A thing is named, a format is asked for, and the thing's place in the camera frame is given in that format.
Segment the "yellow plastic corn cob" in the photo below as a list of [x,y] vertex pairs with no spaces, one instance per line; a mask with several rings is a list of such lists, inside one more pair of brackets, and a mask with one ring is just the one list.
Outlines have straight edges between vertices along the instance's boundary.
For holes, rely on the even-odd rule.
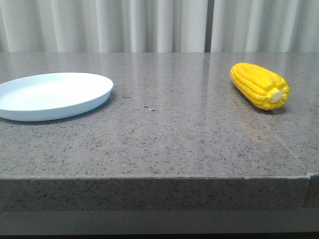
[[286,80],[259,65],[238,63],[230,70],[236,88],[257,108],[270,111],[282,107],[289,98]]

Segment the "light blue round plate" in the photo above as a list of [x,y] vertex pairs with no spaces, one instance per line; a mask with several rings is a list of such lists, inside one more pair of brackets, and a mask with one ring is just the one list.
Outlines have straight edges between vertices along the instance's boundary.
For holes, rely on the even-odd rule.
[[113,82],[91,73],[50,73],[0,86],[0,116],[16,121],[64,119],[91,111],[110,96]]

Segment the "white pleated curtain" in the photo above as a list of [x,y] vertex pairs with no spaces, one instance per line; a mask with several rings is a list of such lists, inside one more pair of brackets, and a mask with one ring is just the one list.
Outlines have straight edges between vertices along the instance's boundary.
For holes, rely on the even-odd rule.
[[316,0],[3,0],[2,52],[317,52]]

